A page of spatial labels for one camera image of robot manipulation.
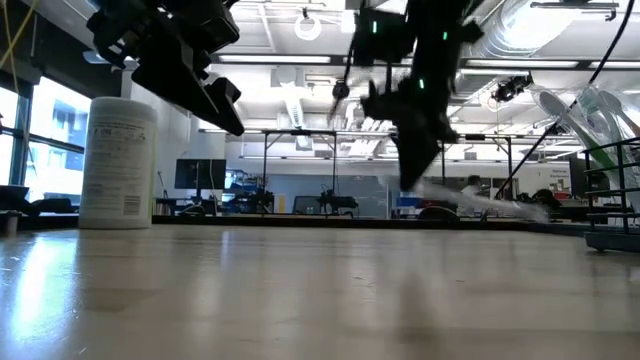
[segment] window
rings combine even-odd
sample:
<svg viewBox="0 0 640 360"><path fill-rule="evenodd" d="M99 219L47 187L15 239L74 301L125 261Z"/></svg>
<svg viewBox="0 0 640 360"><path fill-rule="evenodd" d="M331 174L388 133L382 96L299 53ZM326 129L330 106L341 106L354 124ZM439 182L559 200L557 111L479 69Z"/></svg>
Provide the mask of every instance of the window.
<svg viewBox="0 0 640 360"><path fill-rule="evenodd" d="M2 126L16 126L17 110L18 94L4 88L0 88L0 115L2 115L2 119L0 119L0 122L2 122Z"/></svg>
<svg viewBox="0 0 640 360"><path fill-rule="evenodd" d="M31 157L27 161L25 186L27 200L69 198L80 204L84 155L50 145L31 142Z"/></svg>
<svg viewBox="0 0 640 360"><path fill-rule="evenodd" d="M9 135L0 135L0 185L9 184L12 153L13 137Z"/></svg>
<svg viewBox="0 0 640 360"><path fill-rule="evenodd" d="M42 78L33 89L32 134L85 146L91 99Z"/></svg>

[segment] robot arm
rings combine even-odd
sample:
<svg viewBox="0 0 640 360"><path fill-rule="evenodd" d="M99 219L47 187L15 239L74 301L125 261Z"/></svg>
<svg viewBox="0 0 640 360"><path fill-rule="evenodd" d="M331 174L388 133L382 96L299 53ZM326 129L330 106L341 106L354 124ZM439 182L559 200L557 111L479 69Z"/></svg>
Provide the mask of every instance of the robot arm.
<svg viewBox="0 0 640 360"><path fill-rule="evenodd" d="M411 74L398 89L384 92L369 84L369 96L361 100L365 116L391 120L398 128L392 140L398 147L400 186L413 187L440 152L439 143L456 142L447 107L462 45L482 37L480 27L466 18L483 0L409 0L405 14L393 14L362 6L349 51L355 66L374 61L398 64L413 51ZM337 103L349 95L346 77L336 83Z"/></svg>
<svg viewBox="0 0 640 360"><path fill-rule="evenodd" d="M244 127L233 103L240 91L226 78L209 85L210 55L240 35L229 8L237 0L88 0L87 21L100 56L139 67L133 81L234 135Z"/></svg>

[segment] black cable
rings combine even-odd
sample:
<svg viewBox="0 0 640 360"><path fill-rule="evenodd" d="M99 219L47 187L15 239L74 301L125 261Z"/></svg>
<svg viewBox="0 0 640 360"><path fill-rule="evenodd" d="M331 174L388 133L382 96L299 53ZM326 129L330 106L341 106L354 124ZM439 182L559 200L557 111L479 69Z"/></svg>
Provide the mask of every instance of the black cable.
<svg viewBox="0 0 640 360"><path fill-rule="evenodd" d="M627 4L627 10L624 13L624 18L622 19L622 23L620 24L620 27L618 28L618 32L613 37L613 40L611 41L611 45L609 45L609 48L607 49L607 51L605 52L604 56L602 57L602 60L600 61L600 64L598 64L598 67L596 68L596 70L591 75L591 78L589 79L589 85L593 84L593 82L598 78L598 75L600 75L600 73L604 69L604 66L605 66L606 62L609 60L609 57L613 53L613 50L615 49L616 45L618 45L618 41L620 41L620 38L622 37L622 34L624 33L624 30L627 27L627 23L629 23L629 19L631 18L631 13L633 12L633 6L635 5L635 2L636 2L635 0L629 0L629 3ZM573 101L571 106L569 106L569 109L572 109L577 104L578 104L578 99ZM511 172L511 174L509 174L509 177L507 178L507 180L505 180L505 182L503 182L502 185L500 185L500 189L498 189L498 194L501 193L504 190L504 188L507 186L507 184L509 184L509 183L511 183L513 181L513 177L518 172L518 170L520 170L522 165L524 165L524 163L527 161L527 159L529 159L531 154L533 154L533 152L536 151L536 149L538 148L540 143L542 143L542 141L547 137L547 135L549 135L549 133L551 131L553 131L553 129L555 129L556 126L558 126L558 123L560 121L561 121L561 119L556 120L551 126L549 126L547 128L547 130L545 130L545 132L542 134L542 136L540 136L540 139L538 139L538 141L536 141L536 143L531 147L531 149L524 156L524 158L522 158L522 160L520 160L520 163L518 164L518 166L516 166L516 168L513 169L513 172Z"/></svg>

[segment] ceiling light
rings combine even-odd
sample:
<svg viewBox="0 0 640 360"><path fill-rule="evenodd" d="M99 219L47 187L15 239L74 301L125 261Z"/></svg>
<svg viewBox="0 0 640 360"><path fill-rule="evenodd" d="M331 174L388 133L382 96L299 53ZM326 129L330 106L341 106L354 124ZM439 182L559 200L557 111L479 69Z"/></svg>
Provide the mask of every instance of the ceiling light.
<svg viewBox="0 0 640 360"><path fill-rule="evenodd" d="M600 66L599 61L594 61L589 65L590 68L597 68ZM640 61L607 61L604 64L605 69L624 69L633 68L640 69Z"/></svg>
<svg viewBox="0 0 640 360"><path fill-rule="evenodd" d="M264 156L244 156L244 155L240 155L238 156L239 159L245 159L245 160L264 160ZM287 157L286 156L267 156L268 160L284 160Z"/></svg>
<svg viewBox="0 0 640 360"><path fill-rule="evenodd" d="M328 64L329 56L288 56L288 55L220 55L222 62L241 63L294 63L294 64Z"/></svg>
<svg viewBox="0 0 640 360"><path fill-rule="evenodd" d="M580 10L611 10L616 9L620 4L615 2L532 2L531 8L538 9L580 9Z"/></svg>
<svg viewBox="0 0 640 360"><path fill-rule="evenodd" d="M515 68L573 68L578 65L577 61L563 60L468 60L466 66L477 67L515 67Z"/></svg>
<svg viewBox="0 0 640 360"><path fill-rule="evenodd" d="M527 76L528 71L524 70L508 70L508 69L460 69L462 75L508 75L508 76Z"/></svg>
<svg viewBox="0 0 640 360"><path fill-rule="evenodd" d="M318 157L318 156L287 156L287 160L333 160L333 157Z"/></svg>
<svg viewBox="0 0 640 360"><path fill-rule="evenodd" d="M302 29L302 22L305 20L313 21L313 26L311 27L311 29L309 30ZM305 41L313 41L317 39L318 36L320 36L320 33L322 32L322 23L320 23L320 20L318 20L318 18L316 17L307 17L305 19L303 15L300 15L296 19L295 24L293 24L293 31L295 32L296 36L299 39L305 40Z"/></svg>

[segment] yellow cable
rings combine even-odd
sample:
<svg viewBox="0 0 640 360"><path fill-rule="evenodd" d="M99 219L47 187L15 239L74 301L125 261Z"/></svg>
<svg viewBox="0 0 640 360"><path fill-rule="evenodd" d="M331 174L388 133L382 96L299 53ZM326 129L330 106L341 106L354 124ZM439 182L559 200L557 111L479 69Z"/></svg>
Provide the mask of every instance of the yellow cable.
<svg viewBox="0 0 640 360"><path fill-rule="evenodd" d="M11 43L9 43L9 48L7 49L7 52L4 55L2 55L2 59L0 60L0 69L2 69L2 67L4 66L4 63L7 61L9 54L13 53L13 48L18 43L18 40L20 40L20 36L22 36L22 32L24 31L24 28L29 23L29 19L31 19L31 15L33 15L33 12L35 11L37 4L38 4L38 0L33 0L31 2L31 6L29 7L29 12L27 12L27 16L24 18L24 21L22 22L22 24L20 24L20 27L18 28L18 32L16 32L16 37L14 37Z"/></svg>
<svg viewBox="0 0 640 360"><path fill-rule="evenodd" d="M11 30L9 26L9 4L4 4L4 29L7 33L7 44L11 44ZM9 49L7 51L9 54L9 60L11 62L11 72L13 74L13 86L15 87L16 94L19 94L20 91L18 89L18 75L16 75L16 64L13 57L13 49Z"/></svg>

